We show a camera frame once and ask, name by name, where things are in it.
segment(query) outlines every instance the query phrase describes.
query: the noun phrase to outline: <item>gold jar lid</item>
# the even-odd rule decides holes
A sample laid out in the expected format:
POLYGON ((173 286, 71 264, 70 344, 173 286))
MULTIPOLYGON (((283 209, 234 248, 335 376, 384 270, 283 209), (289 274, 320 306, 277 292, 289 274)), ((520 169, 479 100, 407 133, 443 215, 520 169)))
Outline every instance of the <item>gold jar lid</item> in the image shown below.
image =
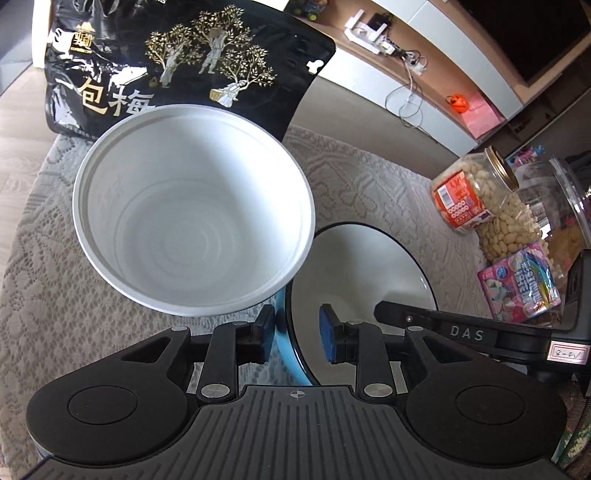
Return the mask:
POLYGON ((501 157, 499 152, 497 152, 497 150, 493 147, 486 147, 484 149, 484 153, 489 162, 491 162, 492 167, 503 179, 510 191, 517 191, 519 189, 519 181, 513 173, 513 170, 511 170, 511 167, 507 165, 507 162, 503 157, 501 157))

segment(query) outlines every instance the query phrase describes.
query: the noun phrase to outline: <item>basket illustration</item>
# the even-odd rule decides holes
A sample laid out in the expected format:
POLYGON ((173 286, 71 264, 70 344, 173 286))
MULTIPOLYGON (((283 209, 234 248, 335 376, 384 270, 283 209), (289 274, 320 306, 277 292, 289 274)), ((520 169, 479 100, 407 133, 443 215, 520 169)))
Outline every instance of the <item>basket illustration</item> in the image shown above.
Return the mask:
POLYGON ((223 95, 223 92, 220 89, 212 88, 209 90, 209 98, 214 102, 217 102, 223 95))

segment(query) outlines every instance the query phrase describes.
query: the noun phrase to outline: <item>bowl rim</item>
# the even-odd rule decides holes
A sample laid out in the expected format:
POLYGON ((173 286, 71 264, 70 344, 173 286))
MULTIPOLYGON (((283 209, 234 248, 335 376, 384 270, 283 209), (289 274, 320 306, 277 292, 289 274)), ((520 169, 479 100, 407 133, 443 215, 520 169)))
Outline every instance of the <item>bowl rim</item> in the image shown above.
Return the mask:
POLYGON ((84 159, 80 163, 80 167, 78 169, 76 179, 74 181, 74 189, 72 193, 72 217, 74 220, 74 230, 76 231, 78 242, 82 247, 82 250, 84 251, 86 258, 89 260, 89 262, 91 263, 93 268, 98 272, 98 274, 109 285, 111 285, 115 290, 123 294, 125 297, 135 301, 136 303, 139 303, 140 305, 143 305, 153 310, 157 310, 159 312, 185 317, 213 316, 234 313, 240 310, 250 308, 272 297, 276 292, 280 291, 283 287, 285 287, 285 285, 294 277, 296 272, 303 265, 304 260, 308 256, 308 253, 312 246, 312 240, 314 238, 314 228, 316 224, 316 212, 310 184, 308 183, 306 175, 304 174, 304 171, 301 169, 299 163, 296 162, 293 155, 291 155, 291 153, 285 148, 285 146, 282 145, 281 142, 279 142, 279 140, 277 140, 275 137, 273 137, 269 132, 264 130, 259 125, 233 112, 224 111, 219 108, 206 105, 192 104, 173 104, 158 106, 154 109, 150 109, 149 111, 131 115, 123 119, 122 121, 116 123, 115 125, 110 127, 105 133, 103 133, 91 146, 90 150, 86 153, 84 159), (89 241, 89 238, 92 239, 92 233, 86 231, 85 220, 82 215, 82 203, 87 195, 89 187, 88 177, 92 173, 94 168, 96 168, 98 160, 100 160, 101 158, 101 150, 109 148, 113 144, 113 142, 116 141, 122 133, 124 133, 126 129, 132 130, 140 128, 142 124, 157 119, 159 116, 166 113, 167 111, 171 111, 170 113, 172 113, 175 110, 194 112, 209 111, 213 112, 216 115, 235 117, 235 120, 238 120, 239 122, 245 122, 250 127, 254 127, 255 129, 262 132, 272 143, 275 144, 275 146, 279 146, 281 150, 283 150, 286 153, 287 158, 291 159, 291 161, 294 163, 296 169, 299 171, 300 176, 304 182, 308 194, 308 201, 305 202, 304 196, 302 196, 301 204, 304 207, 309 206, 310 224, 306 225, 305 223, 303 223, 301 226, 300 239, 295 244, 294 252, 292 253, 292 264, 288 269, 286 269, 283 272, 283 275, 277 277, 276 274, 274 277, 271 277, 264 285, 255 290, 253 294, 247 294, 238 299, 224 301, 219 304, 207 306, 178 305, 174 303, 169 303, 167 301, 157 300, 137 290, 128 282, 126 282, 123 278, 117 275, 112 270, 112 268, 109 267, 106 264, 106 262, 103 261, 102 256, 100 254, 95 253, 92 247, 93 241, 89 241))
MULTIPOLYGON (((324 233, 329 229, 332 229, 332 228, 335 228, 338 226, 343 226, 343 225, 359 225, 359 226, 371 228, 373 230, 378 231, 379 233, 382 233, 383 235, 387 236, 390 240, 393 240, 395 243, 397 243, 398 246, 400 246, 402 248, 402 250, 404 250, 404 252, 406 252, 406 254, 412 259, 412 261, 418 267, 419 271, 422 273, 422 275, 425 279, 425 282, 427 283, 427 286, 429 287, 429 291, 431 293, 431 298, 433 299, 433 303, 435 304, 435 310, 439 310, 439 305, 437 304, 437 298, 435 297, 435 292, 433 291, 433 287, 431 286, 431 282, 429 282, 429 279, 428 279, 427 275, 425 274, 425 271, 423 270, 421 265, 417 262, 417 259, 414 258, 413 254, 411 252, 409 252, 408 249, 402 243, 400 243, 398 240, 396 240, 389 233, 384 232, 381 228, 378 228, 376 226, 369 225, 368 223, 363 223, 363 222, 336 222, 336 223, 330 223, 329 225, 326 225, 326 226, 320 228, 314 234, 314 238, 316 238, 321 233, 324 233)), ((289 341, 291 343, 291 347, 293 349, 293 354, 295 356, 295 359, 297 360, 300 368, 304 372, 304 375, 310 381, 311 385, 322 385, 318 381, 316 376, 313 374, 310 366, 306 362, 306 359, 304 358, 304 354, 301 351, 300 344, 298 343, 298 340, 296 337, 296 330, 294 328, 294 322, 293 322, 293 314, 291 311, 291 292, 293 289, 294 281, 295 281, 295 276, 285 286, 284 309, 285 309, 285 326, 286 326, 287 337, 289 338, 289 341)))

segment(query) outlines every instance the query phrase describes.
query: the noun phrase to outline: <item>black snack bag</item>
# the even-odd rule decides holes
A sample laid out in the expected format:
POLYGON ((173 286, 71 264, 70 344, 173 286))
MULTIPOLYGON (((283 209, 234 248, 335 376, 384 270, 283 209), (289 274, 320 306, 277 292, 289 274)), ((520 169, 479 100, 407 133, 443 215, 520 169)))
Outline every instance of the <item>black snack bag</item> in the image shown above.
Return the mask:
POLYGON ((54 10, 47 123, 91 139, 146 109, 197 103, 281 140, 335 53, 331 38, 252 0, 56 0, 54 10))

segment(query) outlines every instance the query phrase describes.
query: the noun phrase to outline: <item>pink candy package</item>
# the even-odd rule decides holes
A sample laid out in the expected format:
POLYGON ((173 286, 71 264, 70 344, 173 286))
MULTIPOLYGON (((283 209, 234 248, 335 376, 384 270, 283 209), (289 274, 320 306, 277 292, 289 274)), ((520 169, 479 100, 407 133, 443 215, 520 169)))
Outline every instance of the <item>pink candy package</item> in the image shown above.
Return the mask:
POLYGON ((548 257, 536 242, 478 272, 493 318, 522 323, 560 305, 548 257))

